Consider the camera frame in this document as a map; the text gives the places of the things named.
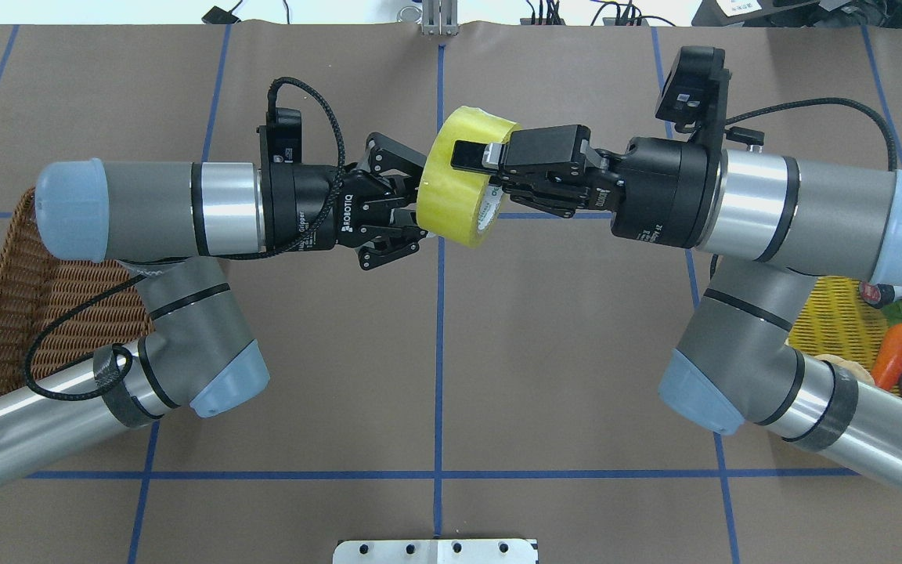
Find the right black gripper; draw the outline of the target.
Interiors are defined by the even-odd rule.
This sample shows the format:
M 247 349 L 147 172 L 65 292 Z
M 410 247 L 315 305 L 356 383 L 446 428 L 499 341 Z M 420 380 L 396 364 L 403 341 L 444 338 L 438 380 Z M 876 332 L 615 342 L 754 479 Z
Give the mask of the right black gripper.
M 456 140 L 454 170 L 488 175 L 582 175 L 600 168 L 601 156 L 622 185 L 522 182 L 493 176 L 492 186 L 511 202 L 549 215 L 571 218 L 577 211 L 613 213 L 617 238 L 675 248 L 693 248 L 702 238 L 708 211 L 706 186 L 715 175 L 711 154 L 698 143 L 633 138 L 625 154 L 592 149 L 584 125 L 519 129 L 500 143 Z

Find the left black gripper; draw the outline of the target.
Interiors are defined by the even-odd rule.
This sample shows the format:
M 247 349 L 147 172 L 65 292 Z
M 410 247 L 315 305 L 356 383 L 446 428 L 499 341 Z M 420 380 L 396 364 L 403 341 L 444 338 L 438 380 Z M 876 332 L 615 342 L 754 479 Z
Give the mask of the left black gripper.
M 355 170 L 380 181 L 391 181 L 397 193 L 415 197 L 426 164 L 425 154 L 380 132 L 366 137 L 364 154 Z M 275 163 L 260 171 L 262 249 L 260 254 L 282 250 L 301 238 L 321 213 L 337 174 L 346 170 L 333 165 Z M 365 225 L 357 233 L 366 236 L 357 250 L 362 270 L 372 270 L 420 250 L 429 235 L 408 208 L 391 211 L 387 227 Z

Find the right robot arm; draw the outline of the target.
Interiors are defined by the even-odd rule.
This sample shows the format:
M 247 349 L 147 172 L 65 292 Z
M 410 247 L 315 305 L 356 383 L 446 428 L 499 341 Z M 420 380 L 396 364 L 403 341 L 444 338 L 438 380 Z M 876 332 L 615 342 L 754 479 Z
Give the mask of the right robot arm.
M 662 376 L 681 417 L 746 421 L 902 490 L 902 399 L 787 344 L 817 278 L 902 286 L 902 171 L 728 150 L 719 133 L 594 149 L 582 125 L 452 136 L 448 163 L 523 206 L 612 214 L 619 238 L 720 257 Z

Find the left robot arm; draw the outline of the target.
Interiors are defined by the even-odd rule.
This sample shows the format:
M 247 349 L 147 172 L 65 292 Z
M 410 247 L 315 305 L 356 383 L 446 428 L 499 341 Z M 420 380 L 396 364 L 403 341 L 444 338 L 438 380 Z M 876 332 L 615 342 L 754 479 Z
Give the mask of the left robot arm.
M 202 418 L 269 384 L 223 264 L 341 245 L 370 270 L 419 249 L 419 151 L 373 133 L 360 161 L 298 160 L 261 126 L 253 163 L 47 165 L 0 261 L 0 486 L 176 408 Z

